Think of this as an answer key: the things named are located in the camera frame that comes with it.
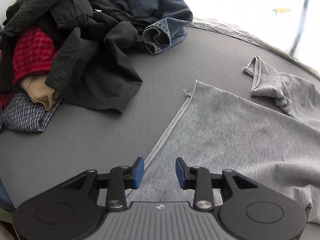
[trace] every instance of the gray table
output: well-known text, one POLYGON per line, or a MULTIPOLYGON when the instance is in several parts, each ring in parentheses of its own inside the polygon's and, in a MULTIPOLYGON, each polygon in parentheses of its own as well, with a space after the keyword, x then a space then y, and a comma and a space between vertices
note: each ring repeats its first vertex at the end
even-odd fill
MULTIPOLYGON (((16 207, 84 170, 104 173, 146 158, 185 101, 182 90, 196 79, 280 111, 272 99, 250 96, 252 78, 242 68, 254 56, 320 90, 319 80, 267 50, 205 30, 187 32, 185 41, 163 54, 129 54, 144 83, 123 115, 63 103, 42 134, 3 130, 0 176, 16 207)), ((316 231, 318 225, 308 224, 302 239, 318 239, 316 231)))

